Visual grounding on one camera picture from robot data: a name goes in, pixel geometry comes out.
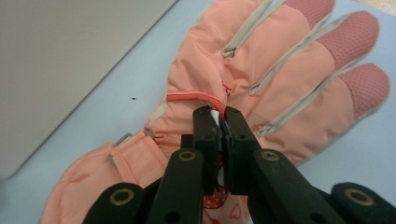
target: glove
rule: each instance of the glove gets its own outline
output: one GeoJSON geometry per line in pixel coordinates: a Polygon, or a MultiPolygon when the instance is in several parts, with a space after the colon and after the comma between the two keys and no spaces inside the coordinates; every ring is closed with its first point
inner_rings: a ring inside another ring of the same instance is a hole
{"type": "MultiPolygon", "coordinates": [[[[168,88],[145,130],[120,145],[106,144],[76,161],[55,186],[42,223],[79,223],[108,187],[146,187],[162,176],[180,136],[192,133],[192,111],[211,105],[239,109],[262,147],[302,162],[389,92],[375,65],[354,66],[375,43],[367,12],[324,30],[333,1],[216,0],[187,33],[170,66],[168,88]]],[[[246,223],[246,198],[205,197],[204,223],[246,223]]]]}

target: clamp jaw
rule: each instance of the clamp jaw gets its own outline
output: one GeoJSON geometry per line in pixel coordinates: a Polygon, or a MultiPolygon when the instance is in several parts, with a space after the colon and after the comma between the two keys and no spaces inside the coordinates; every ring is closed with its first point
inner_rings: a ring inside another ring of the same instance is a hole
{"type": "Polygon", "coordinates": [[[220,126],[210,109],[193,114],[193,134],[181,136],[162,179],[145,189],[119,183],[105,190],[84,223],[202,223],[203,197],[224,185],[247,195],[254,223],[396,223],[396,208],[366,187],[342,183],[327,194],[312,187],[280,152],[261,149],[244,117],[227,107],[220,126]]]}

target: light blue surface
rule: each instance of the light blue surface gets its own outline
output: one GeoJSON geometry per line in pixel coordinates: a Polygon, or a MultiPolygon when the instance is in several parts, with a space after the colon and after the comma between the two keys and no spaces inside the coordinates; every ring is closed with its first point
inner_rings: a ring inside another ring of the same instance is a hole
{"type": "MultiPolygon", "coordinates": [[[[209,5],[179,0],[11,178],[0,180],[0,223],[36,223],[64,170],[82,154],[143,128],[160,99],[169,64],[188,29],[209,5]]],[[[381,22],[373,52],[396,86],[396,17],[339,0],[332,18],[369,10],[381,22]]],[[[299,167],[312,185],[330,191],[340,182],[369,187],[396,205],[396,95],[325,151],[299,167]]]]}

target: pink mesh fabric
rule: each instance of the pink mesh fabric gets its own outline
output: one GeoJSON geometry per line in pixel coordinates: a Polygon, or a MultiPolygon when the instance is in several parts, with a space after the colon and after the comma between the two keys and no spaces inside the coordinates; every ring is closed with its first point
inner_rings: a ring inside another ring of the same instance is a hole
{"type": "Polygon", "coordinates": [[[377,108],[389,94],[388,76],[375,64],[364,64],[340,76],[352,96],[354,118],[377,108]]]}
{"type": "Polygon", "coordinates": [[[378,36],[378,22],[368,12],[350,14],[337,29],[318,39],[334,57],[335,69],[367,54],[378,36]]]}
{"type": "Polygon", "coordinates": [[[309,27],[312,29],[332,11],[334,0],[288,0],[283,5],[293,7],[303,13],[308,21],[309,27]]]}

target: metal rivet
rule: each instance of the metal rivet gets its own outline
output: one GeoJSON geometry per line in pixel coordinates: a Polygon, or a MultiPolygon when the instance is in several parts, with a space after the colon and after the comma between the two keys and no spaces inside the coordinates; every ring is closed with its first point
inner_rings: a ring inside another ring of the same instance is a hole
{"type": "Polygon", "coordinates": [[[268,161],[277,161],[279,160],[279,156],[274,152],[264,151],[262,152],[262,157],[268,161]]]}
{"type": "Polygon", "coordinates": [[[359,189],[346,189],[344,193],[348,199],[354,203],[358,203],[363,206],[372,206],[374,204],[373,198],[359,189]]]}
{"type": "Polygon", "coordinates": [[[134,197],[134,192],[131,189],[118,189],[111,194],[110,203],[116,206],[125,205],[126,203],[130,202],[133,197],[134,197]],[[117,199],[117,196],[119,196],[122,193],[126,193],[127,197],[124,199],[117,199]]]}
{"type": "Polygon", "coordinates": [[[192,161],[195,159],[195,154],[190,151],[184,151],[178,154],[178,158],[183,161],[192,161]]]}

